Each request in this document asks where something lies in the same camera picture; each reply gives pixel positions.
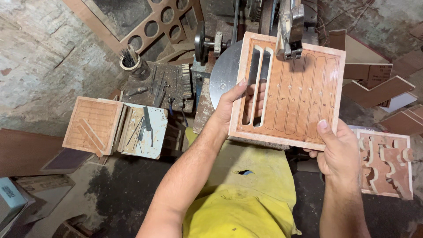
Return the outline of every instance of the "metal disc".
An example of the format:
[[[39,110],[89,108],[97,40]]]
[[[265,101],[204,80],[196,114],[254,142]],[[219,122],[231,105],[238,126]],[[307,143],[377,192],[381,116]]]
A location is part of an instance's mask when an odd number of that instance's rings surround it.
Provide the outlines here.
[[[202,62],[204,58],[204,39],[206,38],[206,30],[204,29],[204,22],[199,21],[197,24],[197,33],[195,34],[195,60]]]
[[[210,74],[210,99],[216,109],[220,96],[233,88],[236,84],[239,68],[239,57],[243,40],[231,45],[216,60]]]

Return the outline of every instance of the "hand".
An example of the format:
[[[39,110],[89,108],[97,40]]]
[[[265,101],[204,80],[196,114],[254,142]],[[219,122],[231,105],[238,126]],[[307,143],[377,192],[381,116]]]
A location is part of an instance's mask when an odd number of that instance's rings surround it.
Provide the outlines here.
[[[251,111],[253,110],[254,89],[255,89],[255,84],[249,85],[247,87],[247,91],[245,95],[244,116],[242,118],[242,121],[244,124],[248,124],[250,122],[250,115],[251,115]],[[265,93],[266,93],[266,80],[264,80],[264,82],[261,82],[258,86],[257,104],[255,105],[254,117],[260,117],[263,112]]]
[[[317,157],[320,171],[326,178],[339,181],[358,182],[361,170],[358,139],[352,130],[338,119],[338,130],[335,134],[326,120],[318,122],[317,131],[326,144],[324,152],[304,149],[310,157]]]
[[[222,128],[226,136],[229,134],[229,123],[231,122],[233,102],[245,92],[247,83],[247,80],[244,78],[241,82],[224,93],[220,97],[216,110],[209,119],[209,122],[215,122],[218,128]]]

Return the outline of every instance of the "fingernail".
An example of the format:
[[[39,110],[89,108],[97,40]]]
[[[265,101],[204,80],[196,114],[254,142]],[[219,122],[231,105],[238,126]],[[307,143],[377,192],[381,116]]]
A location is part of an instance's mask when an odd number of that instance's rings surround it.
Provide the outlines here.
[[[319,121],[319,126],[321,129],[327,128],[327,121],[325,119]]]
[[[241,82],[239,82],[239,86],[245,86],[247,84],[247,79],[246,78],[244,78],[243,80],[241,80]]]

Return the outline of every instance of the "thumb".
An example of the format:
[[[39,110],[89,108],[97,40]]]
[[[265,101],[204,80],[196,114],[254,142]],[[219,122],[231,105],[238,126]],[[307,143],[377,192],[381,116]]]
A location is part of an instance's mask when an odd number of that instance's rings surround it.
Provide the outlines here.
[[[231,88],[229,91],[224,93],[220,100],[223,102],[234,102],[239,96],[241,96],[245,90],[247,89],[247,80],[244,78],[236,84],[233,88]]]
[[[339,140],[325,119],[317,123],[317,131],[329,149],[338,145]]]

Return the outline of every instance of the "circular hole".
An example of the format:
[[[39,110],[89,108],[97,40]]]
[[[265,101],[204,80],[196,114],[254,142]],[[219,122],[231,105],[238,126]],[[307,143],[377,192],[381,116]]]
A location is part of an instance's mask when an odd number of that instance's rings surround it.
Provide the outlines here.
[[[159,25],[155,21],[149,21],[144,28],[144,33],[148,37],[153,37],[159,29]]]
[[[188,0],[176,0],[176,7],[183,10],[188,5]]]
[[[174,25],[172,28],[170,28],[170,38],[178,38],[179,34],[181,33],[181,29],[178,25]]]
[[[131,36],[131,38],[128,40],[128,44],[131,44],[134,50],[137,51],[143,46],[143,39],[141,36]]]
[[[161,19],[163,23],[169,24],[173,20],[173,9],[171,7],[163,8]]]

